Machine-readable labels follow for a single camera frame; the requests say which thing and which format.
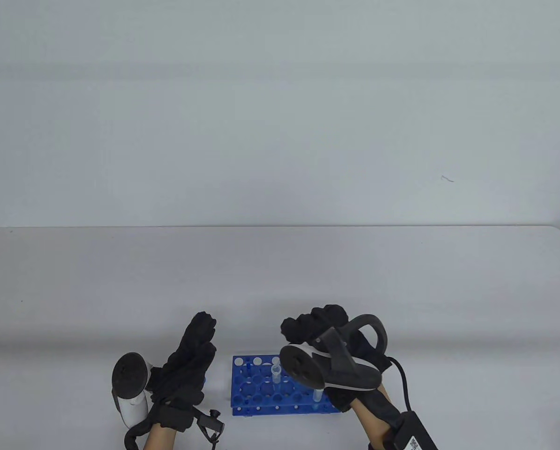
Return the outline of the person's left hand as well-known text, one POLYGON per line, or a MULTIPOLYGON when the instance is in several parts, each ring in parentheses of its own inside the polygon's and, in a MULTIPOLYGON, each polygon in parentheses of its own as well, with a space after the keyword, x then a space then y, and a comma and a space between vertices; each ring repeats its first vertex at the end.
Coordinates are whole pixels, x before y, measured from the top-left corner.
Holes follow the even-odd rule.
POLYGON ((152 407, 149 421, 184 432, 194 422, 193 408, 203 401, 205 375, 213 362, 217 321, 205 312, 194 315, 176 351, 162 367, 154 367, 147 383, 152 407))

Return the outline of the person's right hand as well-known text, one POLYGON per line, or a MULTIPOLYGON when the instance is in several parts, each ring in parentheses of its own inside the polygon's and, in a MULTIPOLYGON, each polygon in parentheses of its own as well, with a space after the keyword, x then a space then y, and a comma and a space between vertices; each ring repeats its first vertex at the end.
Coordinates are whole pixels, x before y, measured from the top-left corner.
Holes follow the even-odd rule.
MULTIPOLYGON (((324 307, 314 307, 310 313, 301 314, 297 318, 284 319, 280 330, 288 343, 312 344, 319 351, 326 353, 325 346, 322 343, 316 343, 316 339, 327 329, 340 328, 345 326, 348 321, 349 317, 342 306, 328 304, 324 307)), ((353 332, 348 338, 343 339, 353 357, 372 363, 380 372, 391 366, 387 357, 375 349, 361 331, 353 332)), ((325 388, 324 392, 331 404, 342 413, 350 410, 351 403, 360 396, 355 391, 338 388, 325 388)))

